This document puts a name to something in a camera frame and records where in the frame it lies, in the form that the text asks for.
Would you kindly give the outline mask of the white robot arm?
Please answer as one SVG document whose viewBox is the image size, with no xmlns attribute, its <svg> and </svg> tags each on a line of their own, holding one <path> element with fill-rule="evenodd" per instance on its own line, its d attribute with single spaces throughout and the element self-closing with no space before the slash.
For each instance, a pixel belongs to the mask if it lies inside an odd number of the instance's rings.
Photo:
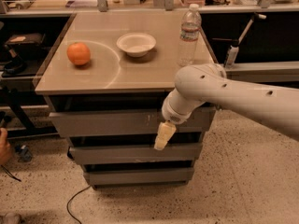
<svg viewBox="0 0 299 224">
<path fill-rule="evenodd" d="M 299 140 L 299 90 L 231 80 L 214 63 L 178 70 L 175 88 L 164 99 L 154 148 L 162 150 L 194 109 L 204 103 L 219 105 L 265 127 Z"/>
</svg>

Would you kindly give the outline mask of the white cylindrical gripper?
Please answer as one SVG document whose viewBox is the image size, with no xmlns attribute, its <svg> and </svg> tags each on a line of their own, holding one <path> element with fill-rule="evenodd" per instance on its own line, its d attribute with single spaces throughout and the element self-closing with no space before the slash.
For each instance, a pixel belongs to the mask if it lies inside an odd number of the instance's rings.
<svg viewBox="0 0 299 224">
<path fill-rule="evenodd" d="M 175 125 L 185 122 L 193 110 L 203 104 L 202 101 L 186 99 L 177 90 L 172 90 L 163 102 L 162 115 L 166 122 L 161 122 L 158 127 L 154 148 L 163 150 L 176 132 Z"/>
</svg>

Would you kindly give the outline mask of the person's hand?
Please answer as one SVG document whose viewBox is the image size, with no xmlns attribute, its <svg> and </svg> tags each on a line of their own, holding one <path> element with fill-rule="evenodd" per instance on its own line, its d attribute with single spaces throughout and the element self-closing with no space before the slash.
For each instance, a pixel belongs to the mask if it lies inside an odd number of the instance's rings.
<svg viewBox="0 0 299 224">
<path fill-rule="evenodd" d="M 13 156 L 13 150 L 7 140 L 7 130 L 0 129 L 0 165 L 6 164 Z"/>
</svg>

